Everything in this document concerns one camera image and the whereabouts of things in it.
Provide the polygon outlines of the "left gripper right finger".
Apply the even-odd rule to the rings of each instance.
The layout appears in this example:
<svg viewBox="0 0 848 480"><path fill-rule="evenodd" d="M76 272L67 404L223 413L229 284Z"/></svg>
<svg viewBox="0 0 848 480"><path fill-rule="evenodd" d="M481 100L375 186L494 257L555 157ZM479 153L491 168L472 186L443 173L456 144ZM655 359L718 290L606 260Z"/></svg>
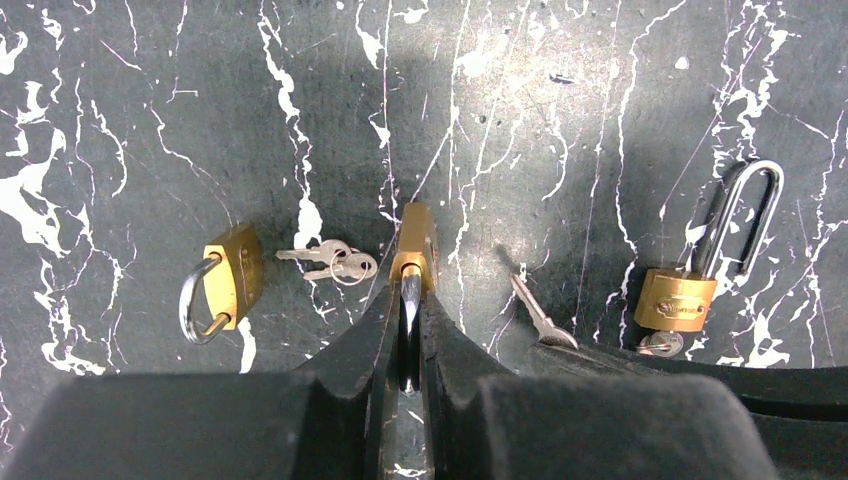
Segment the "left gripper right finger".
<svg viewBox="0 0 848 480"><path fill-rule="evenodd" d="M742 403L699 375L520 376L434 295L420 313L438 479L775 479Z"/></svg>

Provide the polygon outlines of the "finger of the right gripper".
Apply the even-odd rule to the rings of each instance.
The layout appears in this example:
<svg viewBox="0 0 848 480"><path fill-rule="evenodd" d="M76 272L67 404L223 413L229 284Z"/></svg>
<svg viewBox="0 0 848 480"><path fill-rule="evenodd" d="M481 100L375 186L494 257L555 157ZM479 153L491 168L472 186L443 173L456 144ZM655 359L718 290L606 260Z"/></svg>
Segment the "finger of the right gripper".
<svg viewBox="0 0 848 480"><path fill-rule="evenodd" d="M847 369L749 369L674 360L605 345L535 344L527 375L694 374L723 382L753 417L785 479L847 477Z"/></svg>

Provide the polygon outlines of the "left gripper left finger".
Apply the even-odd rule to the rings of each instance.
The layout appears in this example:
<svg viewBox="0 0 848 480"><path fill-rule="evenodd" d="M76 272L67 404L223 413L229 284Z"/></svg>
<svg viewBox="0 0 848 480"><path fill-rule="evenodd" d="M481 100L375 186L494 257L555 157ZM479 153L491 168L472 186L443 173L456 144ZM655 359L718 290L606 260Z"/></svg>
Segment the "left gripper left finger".
<svg viewBox="0 0 848 480"><path fill-rule="evenodd" d="M290 371L80 378L58 388L8 479L384 479L401 302Z"/></svg>

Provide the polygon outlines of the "single silver key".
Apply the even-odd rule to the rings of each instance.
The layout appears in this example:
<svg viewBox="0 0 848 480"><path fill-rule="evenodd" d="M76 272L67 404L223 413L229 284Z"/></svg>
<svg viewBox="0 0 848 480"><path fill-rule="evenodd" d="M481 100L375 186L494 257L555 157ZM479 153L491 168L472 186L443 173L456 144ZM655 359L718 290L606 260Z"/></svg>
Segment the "single silver key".
<svg viewBox="0 0 848 480"><path fill-rule="evenodd" d="M538 332L538 342L540 344L572 350L579 349L575 337L568 331L555 325L518 274L511 274L510 282L515 294L529 312L533 326Z"/></svg>

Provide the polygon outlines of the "silver key pair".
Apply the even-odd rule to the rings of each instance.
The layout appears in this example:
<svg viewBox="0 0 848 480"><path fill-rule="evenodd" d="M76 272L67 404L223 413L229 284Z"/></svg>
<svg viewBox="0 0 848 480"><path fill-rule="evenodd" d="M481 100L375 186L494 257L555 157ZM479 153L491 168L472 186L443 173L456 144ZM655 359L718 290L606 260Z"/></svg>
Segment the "silver key pair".
<svg viewBox="0 0 848 480"><path fill-rule="evenodd" d="M339 285L352 287L374 277L378 271L378 264L371 255L335 239L305 249L277 250L275 257L321 264L322 268L303 273L303 279L310 282L331 279Z"/></svg>

